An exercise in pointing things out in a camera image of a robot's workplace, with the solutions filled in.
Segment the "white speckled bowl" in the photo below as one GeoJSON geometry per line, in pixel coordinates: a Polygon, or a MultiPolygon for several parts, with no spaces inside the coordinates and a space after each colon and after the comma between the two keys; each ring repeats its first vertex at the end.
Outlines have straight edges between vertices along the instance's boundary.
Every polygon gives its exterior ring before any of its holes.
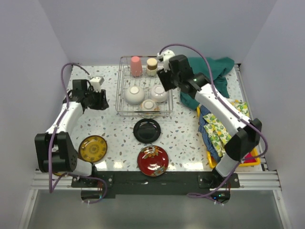
{"type": "Polygon", "coordinates": [[[161,84],[155,85],[151,88],[150,98],[157,103],[165,102],[168,99],[168,96],[168,92],[165,91],[161,84]]]}

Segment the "steel cup beige sleeve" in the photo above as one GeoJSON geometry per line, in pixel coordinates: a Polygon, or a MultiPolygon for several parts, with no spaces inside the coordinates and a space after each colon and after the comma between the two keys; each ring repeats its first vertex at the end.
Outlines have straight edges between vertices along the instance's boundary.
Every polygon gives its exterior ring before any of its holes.
{"type": "Polygon", "coordinates": [[[146,73],[148,76],[155,76],[158,70],[158,62],[155,58],[149,58],[147,60],[146,73]]]}

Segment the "metal wire dish rack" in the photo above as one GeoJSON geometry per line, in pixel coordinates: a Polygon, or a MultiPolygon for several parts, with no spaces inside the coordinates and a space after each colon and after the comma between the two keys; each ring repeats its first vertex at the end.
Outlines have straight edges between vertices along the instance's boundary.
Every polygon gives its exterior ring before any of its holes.
{"type": "Polygon", "coordinates": [[[120,58],[118,82],[116,90],[116,103],[115,108],[119,115],[126,117],[157,117],[157,116],[169,116],[173,111],[173,92],[169,90],[169,97],[164,102],[157,102],[157,111],[143,111],[141,105],[128,104],[125,99],[125,93],[132,86],[138,86],[143,89],[145,100],[151,99],[151,91],[153,86],[161,84],[158,75],[150,76],[147,74],[147,60],[150,58],[156,58],[153,55],[139,56],[142,73],[140,76],[133,76],[131,72],[131,56],[122,56],[120,58]]]}

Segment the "pink plastic cup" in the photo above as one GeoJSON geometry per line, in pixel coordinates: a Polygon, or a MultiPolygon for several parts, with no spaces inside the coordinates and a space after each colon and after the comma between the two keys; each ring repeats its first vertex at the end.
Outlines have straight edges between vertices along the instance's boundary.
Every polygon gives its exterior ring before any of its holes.
{"type": "Polygon", "coordinates": [[[139,56],[133,56],[130,63],[130,71],[132,76],[139,77],[142,74],[142,63],[139,56]]]}

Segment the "white floral bowl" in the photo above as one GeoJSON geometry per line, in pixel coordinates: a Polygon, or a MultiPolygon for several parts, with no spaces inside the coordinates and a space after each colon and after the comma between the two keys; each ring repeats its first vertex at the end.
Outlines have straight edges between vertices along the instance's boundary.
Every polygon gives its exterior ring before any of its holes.
{"type": "Polygon", "coordinates": [[[158,112],[159,110],[160,109],[157,103],[151,99],[144,100],[140,104],[140,108],[139,108],[140,112],[158,112]]]}

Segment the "black plate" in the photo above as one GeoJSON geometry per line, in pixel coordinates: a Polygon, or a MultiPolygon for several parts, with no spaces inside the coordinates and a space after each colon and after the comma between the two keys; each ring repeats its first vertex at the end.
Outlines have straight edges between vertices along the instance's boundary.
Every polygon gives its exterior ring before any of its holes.
{"type": "Polygon", "coordinates": [[[160,137],[161,127],[153,119],[141,119],[134,125],[133,135],[141,143],[153,143],[160,137]]]}

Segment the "red floral plate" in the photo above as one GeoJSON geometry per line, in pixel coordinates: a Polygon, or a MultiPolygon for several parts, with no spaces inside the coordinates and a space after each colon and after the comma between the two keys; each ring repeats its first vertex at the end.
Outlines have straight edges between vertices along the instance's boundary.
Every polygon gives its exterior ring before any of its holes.
{"type": "Polygon", "coordinates": [[[150,177],[165,173],[169,165],[169,157],[160,146],[146,146],[138,154],[137,164],[140,171],[150,177]]]}

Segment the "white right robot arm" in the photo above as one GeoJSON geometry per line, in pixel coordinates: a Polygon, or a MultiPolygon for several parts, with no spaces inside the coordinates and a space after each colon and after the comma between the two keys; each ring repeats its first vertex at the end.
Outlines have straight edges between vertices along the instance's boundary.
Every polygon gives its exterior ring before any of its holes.
{"type": "Polygon", "coordinates": [[[157,75],[166,91],[179,88],[181,92],[204,105],[224,125],[231,139],[225,144],[225,155],[216,165],[212,176],[213,184],[224,187],[229,176],[236,170],[241,160],[259,143],[262,123],[251,120],[239,112],[213,86],[212,77],[203,73],[193,73],[185,55],[175,55],[167,50],[157,55],[163,64],[157,75]]]}

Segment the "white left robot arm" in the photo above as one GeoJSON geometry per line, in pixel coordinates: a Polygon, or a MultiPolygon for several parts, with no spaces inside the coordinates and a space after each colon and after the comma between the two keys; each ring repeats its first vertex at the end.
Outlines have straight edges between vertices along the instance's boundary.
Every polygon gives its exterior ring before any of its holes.
{"type": "Polygon", "coordinates": [[[95,76],[90,80],[73,80],[72,89],[62,102],[61,112],[53,125],[35,136],[37,160],[41,172],[71,173],[82,176],[88,187],[98,184],[99,176],[92,171],[92,163],[78,158],[70,134],[86,109],[105,110],[109,107],[106,91],[102,89],[104,78],[95,76]]]}

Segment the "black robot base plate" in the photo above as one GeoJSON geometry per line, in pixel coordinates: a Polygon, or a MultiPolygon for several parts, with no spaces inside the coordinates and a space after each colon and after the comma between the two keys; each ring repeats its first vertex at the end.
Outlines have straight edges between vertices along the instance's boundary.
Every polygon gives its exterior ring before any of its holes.
{"type": "Polygon", "coordinates": [[[81,198],[98,199],[117,195],[186,195],[188,193],[208,193],[221,182],[213,179],[212,172],[165,172],[150,177],[140,171],[97,171],[95,176],[104,180],[73,178],[71,187],[81,189],[81,198]]]}

